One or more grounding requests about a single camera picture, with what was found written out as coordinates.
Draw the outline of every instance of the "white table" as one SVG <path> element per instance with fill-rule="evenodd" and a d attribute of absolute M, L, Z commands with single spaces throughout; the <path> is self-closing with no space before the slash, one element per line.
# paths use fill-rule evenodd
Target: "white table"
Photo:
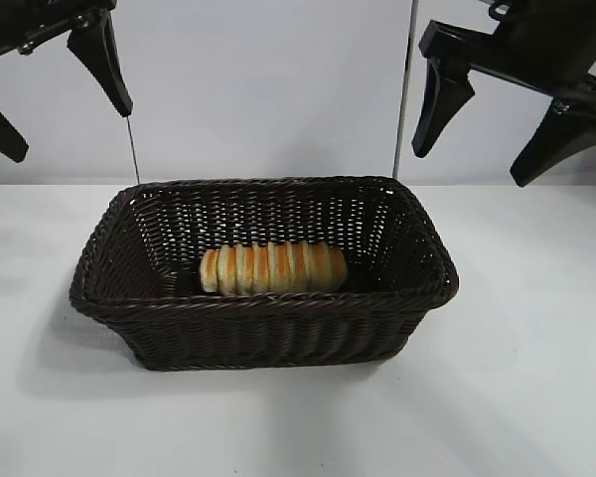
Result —
<path fill-rule="evenodd" d="M 462 288 L 385 364 L 171 374 L 67 302 L 119 188 L 0 186 L 0 477 L 596 476 L 596 188 L 414 188 Z"/>

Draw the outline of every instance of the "wicker basket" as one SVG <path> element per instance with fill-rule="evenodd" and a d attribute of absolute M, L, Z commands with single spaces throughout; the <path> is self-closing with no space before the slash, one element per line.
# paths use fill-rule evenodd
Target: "wicker basket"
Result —
<path fill-rule="evenodd" d="M 339 293 L 202 293 L 207 248 L 303 239 L 344 250 L 350 277 Z M 237 369 L 392 357 L 457 288 L 430 219 L 391 179 L 187 181 L 112 200 L 77 265 L 71 303 L 148 369 Z"/>

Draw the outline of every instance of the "basket rim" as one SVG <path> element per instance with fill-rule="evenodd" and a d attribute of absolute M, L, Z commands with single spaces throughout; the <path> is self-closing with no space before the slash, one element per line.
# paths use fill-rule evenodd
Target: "basket rim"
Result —
<path fill-rule="evenodd" d="M 424 223 L 424 230 L 427 232 L 430 240 L 426 244 L 434 254 L 434 260 L 439 270 L 438 278 L 435 283 L 441 282 L 434 294 L 429 294 L 427 288 L 430 283 L 424 285 L 401 288 L 394 291 L 375 291 L 375 292 L 343 292 L 343 293 L 263 293 L 254 296 L 218 296 L 218 295 L 192 295 L 187 297 L 148 297 L 148 298 L 103 298 L 91 296 L 85 292 L 84 285 L 90 276 L 90 267 L 86 266 L 86 261 L 90 256 L 97 252 L 106 250 L 107 241 L 110 238 L 111 229 L 120 213 L 139 195 L 152 190 L 159 190 L 164 187 L 233 187 L 242 185 L 247 187 L 269 187 L 274 184 L 291 184 L 297 187 L 309 187 L 317 183 L 336 183 L 341 182 L 352 184 L 367 181 L 375 182 L 376 185 L 383 185 L 395 189 L 400 194 L 413 201 L 419 207 L 419 214 L 414 215 L 416 221 Z M 336 303 L 344 302 L 348 304 L 356 302 L 358 304 L 368 301 L 400 301 L 402 306 L 406 302 L 415 303 L 414 308 L 406 308 L 406 312 L 414 310 L 428 310 L 439 308 L 450 301 L 459 289 L 459 276 L 452 262 L 452 259 L 446 250 L 439 234 L 435 231 L 434 225 L 425 210 L 419 203 L 417 197 L 399 181 L 382 176 L 331 176 L 331 177 L 285 177 L 285 178 L 257 178 L 257 179 L 191 179 L 175 180 L 165 182 L 150 182 L 136 186 L 127 187 L 118 192 L 110 201 L 109 207 L 103 214 L 100 222 L 90 235 L 75 269 L 74 279 L 70 291 L 70 300 L 73 305 L 89 305 L 103 307 L 107 309 L 120 308 L 146 308 L 168 309 L 168 308 L 186 308 L 186 309 L 204 309 L 208 307 L 229 307 L 231 309 L 245 309 L 259 306 L 261 304 L 274 303 L 276 305 L 292 304 L 301 302 L 320 302 Z"/>

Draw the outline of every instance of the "white wall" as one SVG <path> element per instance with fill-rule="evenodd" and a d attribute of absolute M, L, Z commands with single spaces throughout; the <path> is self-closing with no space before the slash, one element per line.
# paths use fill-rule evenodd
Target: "white wall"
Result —
<path fill-rule="evenodd" d="M 142 176 L 389 175 L 408 0 L 123 0 L 113 12 Z M 0 58 L 26 136 L 0 183 L 131 182 L 124 121 L 55 39 Z"/>
<path fill-rule="evenodd" d="M 475 0 L 421 0 L 405 119 L 399 179 L 409 184 L 510 183 L 510 167 L 540 124 L 551 98 L 470 73 L 477 95 L 448 125 L 425 159 L 412 153 L 423 101 L 426 60 L 417 43 L 431 19 L 492 33 L 497 23 L 488 6 Z M 563 162 L 538 183 L 596 183 L 596 148 Z"/>

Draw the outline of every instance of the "bread roll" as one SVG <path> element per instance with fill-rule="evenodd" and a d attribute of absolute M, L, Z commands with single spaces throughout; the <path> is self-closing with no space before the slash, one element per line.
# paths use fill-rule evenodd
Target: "bread roll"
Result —
<path fill-rule="evenodd" d="M 250 246 L 237 244 L 236 247 L 236 292 L 251 295 L 254 278 L 254 251 Z"/>
<path fill-rule="evenodd" d="M 236 295 L 236 253 L 231 246 L 221 247 L 218 270 L 221 295 Z"/>
<path fill-rule="evenodd" d="M 287 293 L 291 286 L 287 244 L 270 243 L 267 247 L 269 263 L 269 291 Z"/>
<path fill-rule="evenodd" d="M 329 246 L 321 241 L 309 246 L 309 290 L 331 290 L 331 262 Z"/>
<path fill-rule="evenodd" d="M 253 293 L 267 293 L 269 291 L 269 269 L 267 260 L 267 248 L 255 243 L 252 246 L 254 258 L 254 273 L 252 282 Z"/>
<path fill-rule="evenodd" d="M 347 281 L 347 263 L 342 250 L 336 246 L 329 247 L 329 261 L 331 263 L 331 290 L 338 290 Z"/>
<path fill-rule="evenodd" d="M 342 250 L 323 241 L 223 245 L 221 250 L 207 250 L 200 266 L 204 291 L 243 296 L 268 291 L 332 292 L 344 284 L 348 273 Z"/>
<path fill-rule="evenodd" d="M 218 250 L 206 250 L 203 255 L 203 259 L 201 260 L 200 267 L 201 287 L 206 293 L 217 293 L 219 291 L 219 279 L 217 276 L 218 261 Z"/>
<path fill-rule="evenodd" d="M 307 266 L 305 256 L 309 256 L 307 247 L 303 241 L 300 243 L 287 243 L 287 256 L 289 258 L 289 291 L 292 293 L 304 293 L 307 291 Z"/>

